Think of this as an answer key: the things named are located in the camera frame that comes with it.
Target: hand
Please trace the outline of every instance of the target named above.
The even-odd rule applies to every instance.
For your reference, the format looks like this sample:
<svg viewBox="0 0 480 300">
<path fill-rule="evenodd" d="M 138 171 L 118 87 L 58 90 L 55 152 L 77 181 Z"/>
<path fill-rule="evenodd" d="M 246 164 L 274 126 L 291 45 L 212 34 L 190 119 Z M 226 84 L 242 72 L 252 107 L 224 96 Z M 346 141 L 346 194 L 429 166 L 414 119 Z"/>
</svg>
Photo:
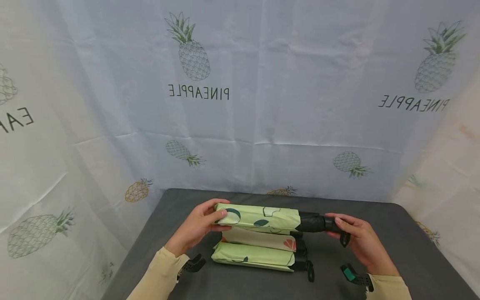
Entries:
<svg viewBox="0 0 480 300">
<path fill-rule="evenodd" d="M 207 202 L 197 205 L 165 244 L 165 249 L 173 253 L 176 257 L 179 257 L 185 254 L 188 249 L 198 244 L 208 232 L 232 229 L 230 226 L 213 224 L 215 221 L 227 215 L 225 209 L 214 211 L 213 207 L 217 203 L 229 204 L 230 201 L 225 199 L 210 199 Z"/>
<path fill-rule="evenodd" d="M 335 217 L 338 227 L 351 234 L 348 244 L 358 260 L 372 275 L 400 276 L 390 256 L 378 239 L 375 231 L 366 221 L 343 214 L 328 213 L 325 216 Z M 331 237 L 340 238 L 340 234 L 327 232 Z"/>
</svg>

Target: beige sleeve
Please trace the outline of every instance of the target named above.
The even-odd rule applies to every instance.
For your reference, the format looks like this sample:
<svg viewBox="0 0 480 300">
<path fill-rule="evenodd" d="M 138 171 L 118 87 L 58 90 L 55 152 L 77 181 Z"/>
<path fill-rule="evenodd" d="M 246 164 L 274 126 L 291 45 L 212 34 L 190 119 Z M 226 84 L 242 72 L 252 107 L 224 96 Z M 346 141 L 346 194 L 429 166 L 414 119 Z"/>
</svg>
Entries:
<svg viewBox="0 0 480 300">
<path fill-rule="evenodd" d="M 188 260 L 185 254 L 175 257 L 165 247 L 160 249 L 127 300 L 166 300 L 177 283 L 178 272 Z"/>
<path fill-rule="evenodd" d="M 370 275 L 373 292 L 367 291 L 367 300 L 411 300 L 408 287 L 400 276 Z"/>
</svg>

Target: light green umbrella fabric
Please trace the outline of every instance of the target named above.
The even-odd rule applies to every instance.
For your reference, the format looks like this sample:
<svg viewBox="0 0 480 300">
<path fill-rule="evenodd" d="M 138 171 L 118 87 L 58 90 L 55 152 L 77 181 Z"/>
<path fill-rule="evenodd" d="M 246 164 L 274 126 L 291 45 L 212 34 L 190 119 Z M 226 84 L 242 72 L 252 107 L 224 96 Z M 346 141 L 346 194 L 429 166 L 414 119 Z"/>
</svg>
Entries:
<svg viewBox="0 0 480 300">
<path fill-rule="evenodd" d="M 217 223 L 252 231 L 288 234 L 300 225 L 296 209 L 219 203 L 215 210 L 226 209 L 227 216 Z"/>
<path fill-rule="evenodd" d="M 297 242 L 293 236 L 253 232 L 235 227 L 229 231 L 222 232 L 222 242 L 266 247 L 290 252 L 297 250 Z"/>
<path fill-rule="evenodd" d="M 288 268 L 295 263 L 295 253 L 291 251 L 224 242 L 214 249 L 212 259 L 217 263 L 293 272 Z"/>
</svg>

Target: table surface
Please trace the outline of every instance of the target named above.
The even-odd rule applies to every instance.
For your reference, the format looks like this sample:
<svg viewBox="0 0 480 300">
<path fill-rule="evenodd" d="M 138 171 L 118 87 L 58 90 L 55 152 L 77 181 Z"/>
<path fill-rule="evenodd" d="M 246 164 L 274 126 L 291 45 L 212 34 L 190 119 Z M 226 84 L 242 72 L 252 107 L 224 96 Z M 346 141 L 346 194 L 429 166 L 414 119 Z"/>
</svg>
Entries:
<svg viewBox="0 0 480 300">
<path fill-rule="evenodd" d="M 289 207 L 325 214 L 343 213 L 368 221 L 405 283 L 413 300 L 478 300 L 462 277 L 401 206 L 347 200 L 255 195 L 183 189 L 167 190 L 120 266 L 102 300 L 124 300 L 140 281 L 155 253 L 198 204 L 211 199 L 232 204 Z M 210 259 L 220 233 L 208 234 L 187 254 L 201 253 L 207 260 L 198 273 L 183 272 L 169 299 L 365 299 L 365 288 L 349 283 L 340 266 L 351 263 L 358 273 L 365 268 L 349 249 L 324 233 L 305 233 L 315 282 L 306 272 L 286 273 L 252 267 L 217 264 Z"/>
</svg>

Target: pineapple text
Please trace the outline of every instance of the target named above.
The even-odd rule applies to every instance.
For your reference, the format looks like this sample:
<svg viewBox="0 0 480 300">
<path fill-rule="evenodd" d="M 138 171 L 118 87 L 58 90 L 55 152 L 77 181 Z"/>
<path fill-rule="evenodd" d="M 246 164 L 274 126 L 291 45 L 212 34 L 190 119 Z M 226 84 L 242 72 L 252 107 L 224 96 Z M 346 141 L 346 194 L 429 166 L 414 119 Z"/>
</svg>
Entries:
<svg viewBox="0 0 480 300">
<path fill-rule="evenodd" d="M 4 120 L 4 122 L 2 122 L 2 120 L 0 120 L 0 128 L 3 128 L 6 133 L 15 131 L 15 128 L 19 128 L 20 126 L 24 127 L 34 122 L 27 108 L 18 108 L 17 110 L 24 115 L 16 115 L 16 117 L 14 117 L 12 114 L 7 113 L 7 121 Z"/>
<path fill-rule="evenodd" d="M 415 99 L 406 96 L 390 96 L 384 95 L 385 99 L 381 101 L 380 108 L 404 108 L 409 111 L 442 111 L 450 101 L 437 99 Z"/>
<path fill-rule="evenodd" d="M 173 84 L 168 85 L 170 87 L 170 97 L 192 97 L 200 99 L 212 99 L 212 100 L 229 100 L 230 99 L 230 89 L 225 88 L 213 88 L 213 87 L 195 87 L 192 85 L 178 85 L 173 87 Z"/>
</svg>

